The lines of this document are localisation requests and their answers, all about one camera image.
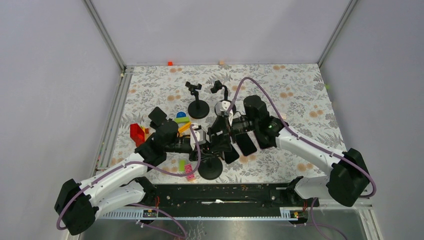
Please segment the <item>black phone purple case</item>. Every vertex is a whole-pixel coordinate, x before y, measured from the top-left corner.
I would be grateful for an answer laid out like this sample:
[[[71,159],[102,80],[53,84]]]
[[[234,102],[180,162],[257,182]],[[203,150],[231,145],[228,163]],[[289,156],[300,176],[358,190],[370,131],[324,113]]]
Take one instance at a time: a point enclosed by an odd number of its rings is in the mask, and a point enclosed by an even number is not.
[[[275,147],[275,138],[271,139],[270,136],[260,130],[255,130],[254,135],[261,150]]]

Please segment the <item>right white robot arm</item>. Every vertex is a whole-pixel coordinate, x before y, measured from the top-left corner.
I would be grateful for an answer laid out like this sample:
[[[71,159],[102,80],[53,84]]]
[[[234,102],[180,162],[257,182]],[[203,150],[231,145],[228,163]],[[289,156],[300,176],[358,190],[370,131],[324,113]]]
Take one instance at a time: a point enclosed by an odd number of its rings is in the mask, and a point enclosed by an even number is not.
[[[215,122],[208,130],[210,151],[230,164],[238,153],[249,156],[258,149],[278,148],[289,151],[325,173],[320,177],[298,176],[289,184],[287,201],[301,205],[310,198],[332,198],[345,207],[352,207],[371,183],[362,154],[331,148],[290,128],[288,123],[271,116],[264,101],[257,95],[243,101],[245,113],[234,117],[229,100],[220,100],[214,107]]]

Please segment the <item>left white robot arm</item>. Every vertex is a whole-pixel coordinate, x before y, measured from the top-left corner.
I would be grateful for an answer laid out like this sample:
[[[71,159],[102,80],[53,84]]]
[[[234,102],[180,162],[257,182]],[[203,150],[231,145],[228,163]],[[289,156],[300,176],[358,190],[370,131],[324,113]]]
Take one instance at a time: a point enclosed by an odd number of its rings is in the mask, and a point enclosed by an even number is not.
[[[185,178],[199,172],[205,161],[219,160],[224,151],[232,149],[226,132],[204,131],[196,123],[189,124],[188,128],[190,135],[183,135],[175,121],[164,120],[119,164],[80,182],[66,181],[54,206],[58,214],[56,228],[75,236],[86,231],[103,214],[126,205],[148,206],[155,200],[155,192],[144,177],[150,170]],[[163,170],[159,165],[167,159],[168,153],[188,154],[196,159],[196,165],[185,173]]]

